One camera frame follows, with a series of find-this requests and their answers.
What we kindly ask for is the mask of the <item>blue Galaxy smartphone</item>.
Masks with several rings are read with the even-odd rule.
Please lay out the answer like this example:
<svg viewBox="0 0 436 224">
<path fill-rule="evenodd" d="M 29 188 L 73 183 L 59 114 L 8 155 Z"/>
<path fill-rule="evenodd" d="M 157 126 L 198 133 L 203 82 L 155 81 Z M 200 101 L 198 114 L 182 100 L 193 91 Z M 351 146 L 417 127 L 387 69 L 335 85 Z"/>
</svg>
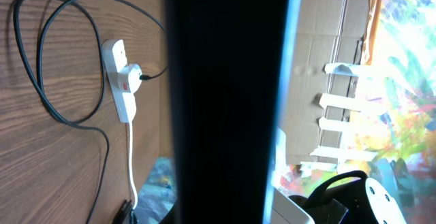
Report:
<svg viewBox="0 0 436 224">
<path fill-rule="evenodd" d="M 164 0 L 177 223 L 268 223 L 301 0 Z"/>
</svg>

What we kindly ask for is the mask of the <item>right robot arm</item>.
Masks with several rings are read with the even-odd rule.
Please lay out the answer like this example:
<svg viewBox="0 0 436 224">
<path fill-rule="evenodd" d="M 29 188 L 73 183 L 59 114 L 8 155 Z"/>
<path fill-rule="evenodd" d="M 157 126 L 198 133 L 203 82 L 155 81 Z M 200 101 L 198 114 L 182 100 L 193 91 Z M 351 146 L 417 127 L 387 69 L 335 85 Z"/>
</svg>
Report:
<svg viewBox="0 0 436 224">
<path fill-rule="evenodd" d="M 356 170 L 323 182 L 308 198 L 275 190 L 270 223 L 405 223 L 399 205 L 376 179 Z"/>
</svg>

